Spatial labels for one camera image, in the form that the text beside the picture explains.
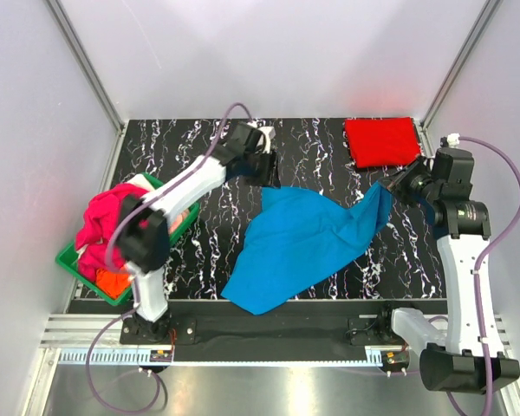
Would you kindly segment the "blue t shirt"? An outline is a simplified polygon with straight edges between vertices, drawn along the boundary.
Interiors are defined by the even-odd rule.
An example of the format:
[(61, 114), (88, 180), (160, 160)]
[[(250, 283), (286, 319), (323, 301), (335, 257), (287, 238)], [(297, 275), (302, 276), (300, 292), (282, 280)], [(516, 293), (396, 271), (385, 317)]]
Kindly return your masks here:
[(263, 189), (223, 298), (253, 315), (279, 307), (362, 256), (392, 205), (379, 184), (350, 208), (309, 189)]

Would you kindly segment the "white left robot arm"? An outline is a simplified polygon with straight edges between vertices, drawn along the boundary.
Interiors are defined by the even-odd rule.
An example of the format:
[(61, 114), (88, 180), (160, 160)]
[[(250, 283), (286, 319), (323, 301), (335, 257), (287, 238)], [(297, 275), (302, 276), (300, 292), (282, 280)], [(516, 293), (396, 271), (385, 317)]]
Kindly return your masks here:
[(139, 331), (148, 341), (162, 342), (170, 331), (163, 317), (168, 310), (163, 279), (172, 246), (170, 226), (184, 210), (234, 178), (278, 188), (275, 135), (274, 127), (239, 122), (229, 138), (220, 142), (217, 136), (204, 155), (167, 184), (141, 198), (123, 200), (107, 254), (116, 248), (126, 262), (134, 313), (142, 318)]

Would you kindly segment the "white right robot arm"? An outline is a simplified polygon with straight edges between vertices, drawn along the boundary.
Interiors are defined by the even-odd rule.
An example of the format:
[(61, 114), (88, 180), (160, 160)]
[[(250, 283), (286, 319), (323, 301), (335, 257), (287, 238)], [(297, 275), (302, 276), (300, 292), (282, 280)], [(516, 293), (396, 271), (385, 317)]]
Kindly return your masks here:
[(413, 308), (396, 308), (375, 324), (382, 341), (402, 338), (419, 357), (420, 376), (430, 391), (495, 393), (520, 376), (518, 361), (504, 353), (493, 315), (484, 252), (491, 221), (486, 205), (471, 199), (473, 167), (470, 152), (446, 147), (432, 161), (419, 156), (381, 182), (399, 201), (424, 207), (443, 265), (446, 330)]

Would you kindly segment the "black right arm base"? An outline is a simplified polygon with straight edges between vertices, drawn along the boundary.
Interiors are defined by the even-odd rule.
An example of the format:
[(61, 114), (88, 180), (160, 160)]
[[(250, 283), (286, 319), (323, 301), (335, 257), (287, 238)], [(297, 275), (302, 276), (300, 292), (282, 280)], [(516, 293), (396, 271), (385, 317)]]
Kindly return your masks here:
[(348, 321), (344, 338), (354, 346), (392, 346), (406, 349), (408, 344), (392, 330), (393, 307), (384, 304), (374, 316), (358, 316)]

